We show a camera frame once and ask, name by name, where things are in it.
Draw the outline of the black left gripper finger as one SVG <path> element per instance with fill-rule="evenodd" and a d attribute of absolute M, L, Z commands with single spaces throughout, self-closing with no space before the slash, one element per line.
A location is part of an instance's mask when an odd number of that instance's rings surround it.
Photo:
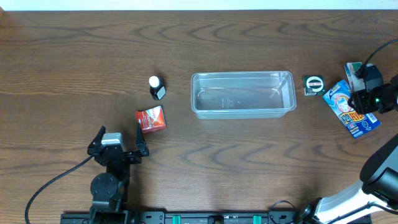
<path fill-rule="evenodd" d="M 102 140 L 103 135 L 105 134 L 105 132 L 106 132 L 106 128 L 104 126 L 100 127 L 97 135 L 95 136 L 95 138 L 90 143 L 90 148 L 95 148 L 95 147 L 101 145 L 101 140 Z"/>
<path fill-rule="evenodd" d="M 140 123 L 137 124 L 136 147 L 140 152 L 147 152 L 147 144 L 144 139 Z"/>

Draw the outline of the white green Panadol box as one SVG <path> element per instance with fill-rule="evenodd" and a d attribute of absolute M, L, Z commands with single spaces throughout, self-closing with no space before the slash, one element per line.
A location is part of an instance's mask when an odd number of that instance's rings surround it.
<path fill-rule="evenodd" d="M 346 76 L 352 91 L 360 91 L 365 89 L 363 79 L 360 79 L 355 75 L 361 66 L 361 62 L 349 62 L 345 65 Z"/>

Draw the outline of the blue fever patch box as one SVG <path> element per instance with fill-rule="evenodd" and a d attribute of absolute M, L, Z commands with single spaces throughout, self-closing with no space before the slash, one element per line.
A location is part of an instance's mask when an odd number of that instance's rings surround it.
<path fill-rule="evenodd" d="M 358 114 L 348 104 L 351 88 L 345 80 L 339 81 L 324 95 L 323 99 L 333 110 L 343 126 L 355 139 L 376 129 L 381 122 L 372 114 Z"/>

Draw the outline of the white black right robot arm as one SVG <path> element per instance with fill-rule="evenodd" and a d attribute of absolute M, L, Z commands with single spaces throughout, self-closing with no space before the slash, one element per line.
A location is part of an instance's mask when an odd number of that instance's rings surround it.
<path fill-rule="evenodd" d="M 366 133 L 376 119 L 374 111 L 397 109 L 397 85 L 351 91 L 344 81 L 324 94 L 354 137 Z M 347 189 L 318 198 L 298 217 L 301 223 L 349 223 L 373 212 L 397 214 L 397 137 L 385 143 L 364 164 L 359 180 Z"/>

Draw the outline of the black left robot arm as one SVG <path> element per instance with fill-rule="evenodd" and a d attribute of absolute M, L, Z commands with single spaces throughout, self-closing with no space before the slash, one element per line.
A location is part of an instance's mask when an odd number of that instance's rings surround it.
<path fill-rule="evenodd" d="M 90 185 L 93 201 L 88 223 L 139 223 L 138 213 L 128 209 L 127 200 L 131 166 L 140 164 L 142 158 L 149 155 L 141 125 L 137 125 L 135 151 L 125 151 L 122 134 L 107 133 L 102 126 L 88 146 L 87 153 L 106 168 Z"/>

